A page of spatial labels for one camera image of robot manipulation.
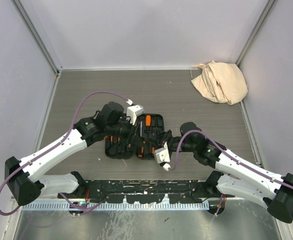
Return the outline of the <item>black plastic tool case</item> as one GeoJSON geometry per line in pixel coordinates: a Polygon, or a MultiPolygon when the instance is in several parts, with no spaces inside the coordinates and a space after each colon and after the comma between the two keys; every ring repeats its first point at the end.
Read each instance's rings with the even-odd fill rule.
{"type": "Polygon", "coordinates": [[[136,156],[141,160],[154,159],[159,147],[150,139],[165,132],[164,118],[160,114],[144,113],[137,117],[128,138],[109,136],[105,139],[104,153],[111,159],[130,159],[136,156]]]}

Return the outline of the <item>black handled screwdriver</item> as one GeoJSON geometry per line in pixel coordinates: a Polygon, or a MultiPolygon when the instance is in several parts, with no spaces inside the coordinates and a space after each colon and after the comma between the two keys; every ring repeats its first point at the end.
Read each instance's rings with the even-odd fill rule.
{"type": "Polygon", "coordinates": [[[146,147],[145,147],[145,144],[146,144],[146,122],[145,120],[141,121],[140,122],[140,137],[141,137],[141,141],[142,141],[142,146],[139,150],[139,154],[138,154],[138,157],[141,158],[141,159],[145,159],[146,155],[146,147]]]}

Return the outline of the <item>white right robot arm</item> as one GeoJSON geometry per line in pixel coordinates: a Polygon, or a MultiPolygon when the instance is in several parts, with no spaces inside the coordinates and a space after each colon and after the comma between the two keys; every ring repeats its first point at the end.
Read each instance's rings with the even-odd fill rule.
{"type": "Polygon", "coordinates": [[[200,164],[213,168],[205,185],[208,195],[243,198],[265,208],[281,222],[293,222],[293,174],[274,173],[241,158],[193,122],[184,123],[180,134],[173,137],[166,131],[148,136],[148,142],[156,148],[156,161],[166,171],[173,171],[178,164],[170,162],[172,152],[192,152],[200,164]]]}

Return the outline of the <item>orange handled screwdriver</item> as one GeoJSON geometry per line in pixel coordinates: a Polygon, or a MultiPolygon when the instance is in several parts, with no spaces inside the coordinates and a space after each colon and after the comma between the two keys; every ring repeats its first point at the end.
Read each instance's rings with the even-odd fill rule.
{"type": "Polygon", "coordinates": [[[145,127],[147,131],[151,130],[151,122],[152,122],[152,117],[150,115],[147,115],[145,117],[145,127]]]}

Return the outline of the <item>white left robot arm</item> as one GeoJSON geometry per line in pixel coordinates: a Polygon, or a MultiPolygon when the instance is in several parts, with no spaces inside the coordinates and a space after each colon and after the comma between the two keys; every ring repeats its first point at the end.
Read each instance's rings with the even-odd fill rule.
{"type": "Polygon", "coordinates": [[[127,139],[137,117],[143,113],[144,108],[139,104],[124,108],[109,102],[95,115],[73,123],[70,131],[41,150],[21,159],[14,156],[7,159],[4,175],[18,205],[25,206],[40,196],[59,193],[84,197],[89,187],[77,171],[65,175],[47,175],[47,171],[107,137],[127,139]]]}

